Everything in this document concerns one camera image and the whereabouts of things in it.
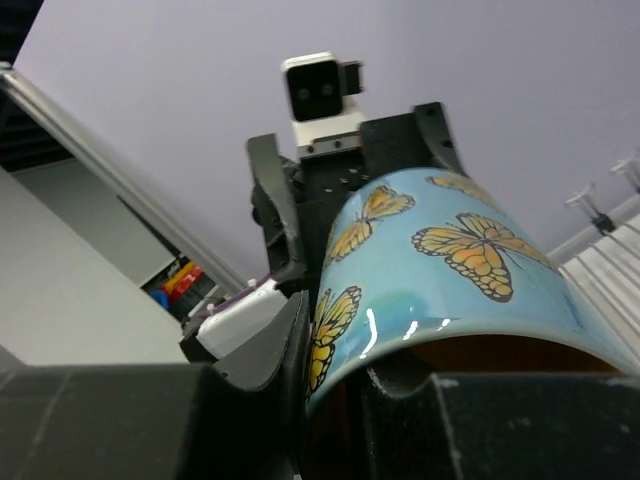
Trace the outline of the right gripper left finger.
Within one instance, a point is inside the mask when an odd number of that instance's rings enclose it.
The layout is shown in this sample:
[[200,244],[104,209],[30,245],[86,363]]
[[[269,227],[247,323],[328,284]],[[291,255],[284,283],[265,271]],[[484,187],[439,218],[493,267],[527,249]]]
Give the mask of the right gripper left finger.
[[308,296],[215,364],[1,374],[5,479],[295,479]]

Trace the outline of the light blue cup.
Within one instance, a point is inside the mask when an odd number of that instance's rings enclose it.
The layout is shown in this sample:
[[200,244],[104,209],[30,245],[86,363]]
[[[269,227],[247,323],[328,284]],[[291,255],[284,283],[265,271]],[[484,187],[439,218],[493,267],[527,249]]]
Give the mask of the light blue cup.
[[406,348],[444,366],[448,341],[483,368],[499,338],[561,347],[637,373],[598,311],[473,180],[412,168],[350,194],[329,232],[305,411],[353,371]]

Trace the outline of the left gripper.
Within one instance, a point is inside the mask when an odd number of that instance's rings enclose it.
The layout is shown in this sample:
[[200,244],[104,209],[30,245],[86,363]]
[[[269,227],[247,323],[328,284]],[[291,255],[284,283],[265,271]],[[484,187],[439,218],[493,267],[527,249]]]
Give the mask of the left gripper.
[[344,204],[373,181],[410,168],[440,168],[466,175],[440,102],[367,120],[359,134],[361,145],[352,152],[302,162],[304,188],[297,202],[298,214],[288,176],[291,162],[280,154],[276,135],[247,140],[254,220],[262,227],[274,280],[300,280],[306,269],[302,285],[316,290],[332,223]]

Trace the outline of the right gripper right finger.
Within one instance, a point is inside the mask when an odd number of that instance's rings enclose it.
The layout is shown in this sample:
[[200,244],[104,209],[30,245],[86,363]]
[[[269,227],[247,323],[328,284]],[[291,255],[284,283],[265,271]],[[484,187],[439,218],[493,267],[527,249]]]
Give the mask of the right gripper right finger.
[[636,479],[639,380],[369,368],[349,385],[358,479]]

